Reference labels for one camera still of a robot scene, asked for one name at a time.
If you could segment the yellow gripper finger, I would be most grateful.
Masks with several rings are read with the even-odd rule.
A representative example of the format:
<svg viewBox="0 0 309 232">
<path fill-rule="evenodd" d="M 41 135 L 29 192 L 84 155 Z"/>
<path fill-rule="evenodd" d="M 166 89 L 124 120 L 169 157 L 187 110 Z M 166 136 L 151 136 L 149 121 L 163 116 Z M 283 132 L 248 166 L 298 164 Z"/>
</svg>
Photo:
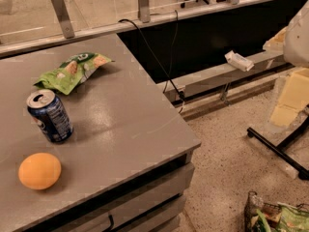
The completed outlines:
<svg viewBox="0 0 309 232">
<path fill-rule="evenodd" d="M 287 28 L 281 29 L 275 36 L 267 40 L 263 45 L 265 51 L 283 51 L 283 44 L 285 40 Z"/>
<path fill-rule="evenodd" d="M 301 68 L 288 74 L 270 116 L 277 127 L 287 127 L 309 104 L 309 70 Z"/>
</svg>

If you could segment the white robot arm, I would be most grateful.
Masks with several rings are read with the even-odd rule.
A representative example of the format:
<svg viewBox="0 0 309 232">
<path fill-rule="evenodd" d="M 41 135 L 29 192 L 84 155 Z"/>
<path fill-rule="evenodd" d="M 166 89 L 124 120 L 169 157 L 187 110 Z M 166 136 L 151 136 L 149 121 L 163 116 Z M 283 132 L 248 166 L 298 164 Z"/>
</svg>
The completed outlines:
<svg viewBox="0 0 309 232">
<path fill-rule="evenodd" d="M 274 126 L 285 128 L 309 103 L 309 1 L 287 27 L 265 42 L 263 49 L 282 51 L 284 60 L 296 67 L 284 78 L 269 117 Z"/>
</svg>

